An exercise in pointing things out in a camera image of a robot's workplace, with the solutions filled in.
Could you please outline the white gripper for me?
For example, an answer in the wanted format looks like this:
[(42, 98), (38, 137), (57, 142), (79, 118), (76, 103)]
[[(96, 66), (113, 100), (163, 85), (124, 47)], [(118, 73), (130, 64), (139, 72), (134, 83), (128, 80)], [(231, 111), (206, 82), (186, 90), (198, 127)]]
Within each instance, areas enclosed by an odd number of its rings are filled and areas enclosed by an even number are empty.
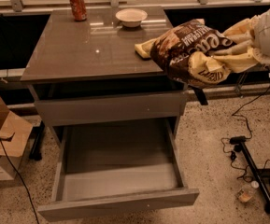
[(248, 47), (246, 53), (237, 55), (214, 55), (234, 73), (242, 73), (259, 64), (270, 65), (270, 9), (261, 16), (255, 15), (237, 22), (222, 33), (236, 44), (254, 40), (258, 47)]

